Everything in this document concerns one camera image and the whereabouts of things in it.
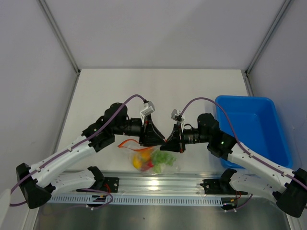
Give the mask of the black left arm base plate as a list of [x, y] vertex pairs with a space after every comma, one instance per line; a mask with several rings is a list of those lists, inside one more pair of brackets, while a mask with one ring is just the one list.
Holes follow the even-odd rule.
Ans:
[[94, 180], [94, 183], [88, 189], [100, 190], [108, 193], [117, 193], [119, 187], [118, 177], [103, 177], [102, 179]]

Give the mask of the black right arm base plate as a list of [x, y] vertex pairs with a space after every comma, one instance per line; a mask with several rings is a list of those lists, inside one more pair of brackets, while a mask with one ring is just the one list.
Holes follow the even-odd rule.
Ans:
[[247, 195], [248, 192], [235, 190], [229, 182], [220, 179], [204, 179], [200, 186], [207, 195]]

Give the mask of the clear zip bag red zipper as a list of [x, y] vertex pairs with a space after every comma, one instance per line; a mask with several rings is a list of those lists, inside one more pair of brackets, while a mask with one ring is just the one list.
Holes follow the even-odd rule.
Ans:
[[180, 172], [180, 158], [176, 153], [160, 150], [159, 146], [145, 147], [135, 139], [118, 145], [132, 166], [146, 175], [175, 174]]

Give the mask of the red orange mango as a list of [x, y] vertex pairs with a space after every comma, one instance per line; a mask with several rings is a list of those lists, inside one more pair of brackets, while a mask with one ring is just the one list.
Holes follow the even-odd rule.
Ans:
[[151, 151], [147, 150], [147, 151], [142, 151], [140, 153], [140, 158], [143, 162], [147, 162], [151, 159]]

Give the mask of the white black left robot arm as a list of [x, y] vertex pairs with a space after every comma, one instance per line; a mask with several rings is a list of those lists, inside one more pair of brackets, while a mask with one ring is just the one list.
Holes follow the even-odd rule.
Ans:
[[83, 189], [100, 191], [104, 187], [105, 178], [96, 166], [70, 176], [61, 176], [61, 173], [114, 143], [116, 135], [138, 137], [139, 144], [144, 147], [163, 145], [165, 137], [151, 118], [154, 111], [153, 103], [145, 101], [140, 109], [140, 117], [129, 118], [127, 106], [114, 103], [65, 149], [38, 163], [18, 165], [17, 187], [24, 196], [24, 203], [34, 209], [57, 194]]

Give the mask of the orange yellow mango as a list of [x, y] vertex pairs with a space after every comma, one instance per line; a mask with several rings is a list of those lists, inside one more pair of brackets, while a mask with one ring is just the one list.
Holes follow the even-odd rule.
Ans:
[[136, 169], [140, 169], [142, 167], [142, 160], [139, 159], [139, 157], [135, 156], [133, 158], [133, 166], [136, 168]]

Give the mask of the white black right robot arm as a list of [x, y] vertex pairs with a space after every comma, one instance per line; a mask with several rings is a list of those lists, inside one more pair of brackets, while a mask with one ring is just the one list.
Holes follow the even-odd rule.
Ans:
[[248, 177], [237, 170], [227, 169], [227, 176], [219, 181], [224, 193], [233, 190], [261, 196], [272, 202], [284, 213], [301, 217], [307, 207], [307, 172], [281, 166], [251, 150], [237, 138], [223, 132], [212, 114], [201, 114], [197, 128], [182, 129], [177, 123], [160, 150], [183, 153], [187, 144], [206, 143], [207, 150], [215, 157], [237, 164], [253, 173]]

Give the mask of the white cauliflower green leaves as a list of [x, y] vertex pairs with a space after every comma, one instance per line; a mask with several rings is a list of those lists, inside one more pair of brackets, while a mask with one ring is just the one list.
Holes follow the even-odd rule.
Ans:
[[162, 164], [156, 164], [154, 167], [153, 167], [153, 172], [155, 174], [165, 174], [167, 173], [167, 165], [162, 163]]

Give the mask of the green grape bunch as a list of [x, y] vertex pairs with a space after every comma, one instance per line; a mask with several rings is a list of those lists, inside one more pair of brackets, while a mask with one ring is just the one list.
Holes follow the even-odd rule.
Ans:
[[172, 166], [173, 163], [177, 160], [176, 157], [174, 157], [168, 151], [161, 150], [156, 150], [155, 152], [153, 152], [153, 154], [151, 155], [151, 159], [154, 165], [164, 163], [170, 166]]

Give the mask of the red chili pepper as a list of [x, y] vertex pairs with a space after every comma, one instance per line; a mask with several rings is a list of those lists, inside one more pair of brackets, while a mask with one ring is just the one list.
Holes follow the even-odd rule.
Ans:
[[141, 171], [142, 172], [145, 172], [149, 169], [151, 169], [152, 167], [154, 167], [152, 161], [147, 161], [147, 162], [144, 162], [141, 166]]

